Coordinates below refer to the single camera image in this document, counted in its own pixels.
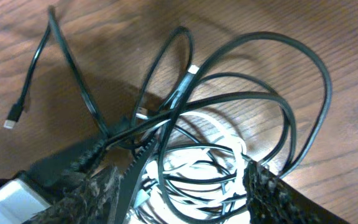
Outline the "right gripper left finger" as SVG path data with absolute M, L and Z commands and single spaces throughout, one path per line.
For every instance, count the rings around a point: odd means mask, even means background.
M 45 190 L 57 196 L 49 208 L 37 212 L 26 223 L 124 223 L 139 191 L 141 175 L 157 146 L 152 139 L 121 174 L 108 166 L 88 177 L 82 172 L 63 174 Z

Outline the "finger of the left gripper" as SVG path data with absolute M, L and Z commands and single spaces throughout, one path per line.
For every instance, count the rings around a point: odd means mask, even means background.
M 31 179 L 51 187 L 63 176 L 86 172 L 94 158 L 104 149 L 105 139 L 87 139 L 33 163 L 27 171 Z

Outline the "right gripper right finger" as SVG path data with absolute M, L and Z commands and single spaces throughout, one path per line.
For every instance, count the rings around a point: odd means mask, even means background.
M 251 223 L 347 224 L 255 161 L 248 163 L 243 184 Z

